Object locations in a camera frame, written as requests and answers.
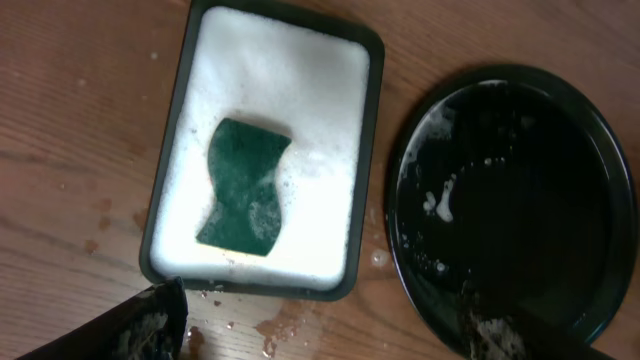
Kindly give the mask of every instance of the wooden table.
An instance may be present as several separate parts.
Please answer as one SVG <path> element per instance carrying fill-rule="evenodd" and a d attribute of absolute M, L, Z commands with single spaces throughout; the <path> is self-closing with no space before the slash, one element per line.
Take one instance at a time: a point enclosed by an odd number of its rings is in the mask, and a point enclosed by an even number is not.
<path fill-rule="evenodd" d="M 184 357 L 262 358 L 275 345 L 277 359 L 458 358 L 418 318 L 392 262 L 372 262 L 374 251 L 388 252 L 382 199 L 392 141 L 444 77 L 478 64 L 524 63 L 583 91 L 640 174 L 640 4 L 293 2 L 367 24 L 386 45 L 358 281 L 335 303 L 189 293 L 188 324 L 197 330 Z M 140 228 L 187 11 L 188 0 L 0 1 L 1 358 L 49 342 L 149 285 L 138 268 Z M 638 276 L 595 346 L 640 358 Z"/>

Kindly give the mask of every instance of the black round bowl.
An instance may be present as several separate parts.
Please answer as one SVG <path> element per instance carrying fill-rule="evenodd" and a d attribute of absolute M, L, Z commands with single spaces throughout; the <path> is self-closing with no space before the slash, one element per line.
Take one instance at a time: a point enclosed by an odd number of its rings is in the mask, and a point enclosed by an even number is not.
<path fill-rule="evenodd" d="M 461 354 L 467 282 L 589 343 L 633 271 L 622 149 L 580 92 L 531 67 L 485 67 L 433 91 L 398 140 L 385 209 L 413 306 Z"/>

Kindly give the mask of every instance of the green sponge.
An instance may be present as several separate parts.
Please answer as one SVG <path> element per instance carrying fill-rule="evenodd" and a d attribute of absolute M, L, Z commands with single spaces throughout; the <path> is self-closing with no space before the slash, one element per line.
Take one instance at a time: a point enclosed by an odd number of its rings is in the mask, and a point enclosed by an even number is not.
<path fill-rule="evenodd" d="M 208 153 L 216 202 L 199 243 L 261 256 L 271 251 L 282 223 L 275 170 L 290 143 L 232 119 L 220 122 Z"/>

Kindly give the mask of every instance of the black plate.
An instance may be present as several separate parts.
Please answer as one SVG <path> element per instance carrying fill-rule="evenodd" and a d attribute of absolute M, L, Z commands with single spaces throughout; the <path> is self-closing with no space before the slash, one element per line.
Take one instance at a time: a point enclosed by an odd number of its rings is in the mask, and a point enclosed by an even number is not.
<path fill-rule="evenodd" d="M 446 82 L 411 119 L 390 170 L 398 272 L 455 351 L 468 355 L 465 282 L 585 342 L 617 311 L 636 255 L 633 181 L 602 115 L 560 78 L 498 65 Z"/>
<path fill-rule="evenodd" d="M 277 287 L 258 284 L 240 284 L 229 281 L 216 281 L 214 284 L 206 280 L 184 278 L 187 289 L 193 290 L 218 290 L 225 292 L 247 293 L 256 295 L 270 295 L 279 297 L 302 298 L 321 301 L 335 301 L 346 296 L 353 288 L 358 274 L 358 260 L 360 257 L 360 245 L 362 239 L 362 223 L 367 200 L 367 187 L 369 185 L 369 168 L 371 165 L 371 153 L 373 150 L 373 138 L 378 114 L 378 99 L 382 83 L 382 68 L 384 65 L 384 44 L 382 39 L 371 29 L 345 20 L 318 14 L 293 5 L 265 0 L 193 0 L 189 10 L 189 19 L 182 44 L 180 63 L 176 74 L 176 81 L 171 99 L 169 119 L 165 129 L 164 140 L 158 170 L 153 185 L 149 215 L 142 236 L 140 246 L 140 269 L 149 281 L 160 283 L 163 276 L 156 271 L 149 259 L 153 229 L 155 227 L 156 213 L 160 203 L 160 196 L 167 173 L 173 138 L 176 131 L 176 123 L 182 110 L 191 63 L 198 40 L 200 23 L 205 12 L 216 6 L 224 6 L 243 12 L 252 13 L 267 18 L 285 22 L 287 24 L 308 28 L 329 36 L 338 37 L 362 45 L 369 54 L 369 74 L 367 82 L 364 113 L 362 116 L 362 132 L 360 135 L 360 148 L 358 152 L 358 165 L 355 187 L 353 190 L 353 205 L 351 208 L 351 224 L 349 227 L 349 241 L 347 244 L 347 259 L 344 277 L 333 289 L 318 291 L 299 287 Z"/>

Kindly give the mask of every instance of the wood grain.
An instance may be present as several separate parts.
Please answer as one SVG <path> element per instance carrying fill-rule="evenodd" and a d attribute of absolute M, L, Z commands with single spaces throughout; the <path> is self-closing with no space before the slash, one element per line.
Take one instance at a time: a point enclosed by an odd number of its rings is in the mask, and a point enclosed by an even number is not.
<path fill-rule="evenodd" d="M 393 264 L 371 260 L 388 251 L 382 199 L 393 140 L 443 78 L 484 63 L 524 63 L 583 91 L 640 173 L 640 3 L 292 2 L 367 24 L 386 45 L 358 281 L 335 303 L 189 293 L 189 326 L 201 337 L 185 345 L 185 358 L 262 358 L 265 334 L 274 335 L 277 359 L 458 358 L 411 308 Z M 187 11 L 186 0 L 0 1 L 0 358 L 51 341 L 148 285 L 137 265 L 140 219 Z M 595 346 L 640 358 L 638 276 Z"/>

